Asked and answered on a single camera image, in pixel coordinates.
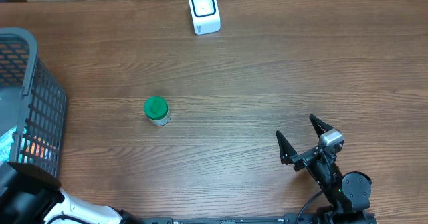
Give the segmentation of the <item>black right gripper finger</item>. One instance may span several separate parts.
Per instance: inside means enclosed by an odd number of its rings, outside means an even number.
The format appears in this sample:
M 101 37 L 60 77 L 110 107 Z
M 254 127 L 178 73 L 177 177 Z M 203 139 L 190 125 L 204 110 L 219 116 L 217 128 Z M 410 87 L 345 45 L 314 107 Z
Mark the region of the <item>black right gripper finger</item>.
M 276 138 L 279 145 L 281 163 L 286 165 L 294 164 L 293 159 L 298 156 L 295 149 L 279 130 L 276 131 Z
M 324 134 L 325 132 L 332 130 L 334 127 L 331 125 L 321 121 L 321 119 L 317 118 L 315 115 L 311 114 L 309 115 L 309 119 L 312 123 L 312 126 L 314 127 L 314 130 L 318 136 L 318 138 Z

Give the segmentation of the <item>teal wet wipes pack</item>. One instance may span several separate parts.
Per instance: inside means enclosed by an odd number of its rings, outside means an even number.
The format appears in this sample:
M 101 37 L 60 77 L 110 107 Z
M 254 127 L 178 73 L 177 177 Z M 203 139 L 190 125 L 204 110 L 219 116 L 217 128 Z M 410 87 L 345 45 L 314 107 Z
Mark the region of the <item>teal wet wipes pack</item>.
M 13 134 L 17 127 L 13 127 L 0 137 L 0 161 L 7 162 L 10 158 L 11 145 L 14 143 Z

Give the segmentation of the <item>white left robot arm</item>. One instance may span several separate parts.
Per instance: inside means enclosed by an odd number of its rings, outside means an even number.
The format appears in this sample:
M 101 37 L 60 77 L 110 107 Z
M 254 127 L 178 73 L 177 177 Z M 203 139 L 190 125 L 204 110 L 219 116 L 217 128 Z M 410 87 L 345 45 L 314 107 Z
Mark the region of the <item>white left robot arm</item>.
M 99 206 L 67 194 L 44 169 L 1 163 L 1 223 L 142 223 L 125 210 Z

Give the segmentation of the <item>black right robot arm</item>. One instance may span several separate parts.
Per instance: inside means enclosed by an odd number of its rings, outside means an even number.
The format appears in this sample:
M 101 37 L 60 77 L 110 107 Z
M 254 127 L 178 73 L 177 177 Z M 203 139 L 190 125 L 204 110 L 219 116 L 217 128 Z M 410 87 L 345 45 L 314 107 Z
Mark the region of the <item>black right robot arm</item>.
M 306 169 L 320 191 L 308 200 L 297 214 L 285 214 L 285 223 L 376 223 L 370 207 L 371 178 L 358 171 L 345 175 L 335 164 L 344 146 L 344 136 L 335 127 L 309 115 L 318 144 L 298 154 L 278 130 L 276 138 L 282 164 L 292 165 L 296 172 Z

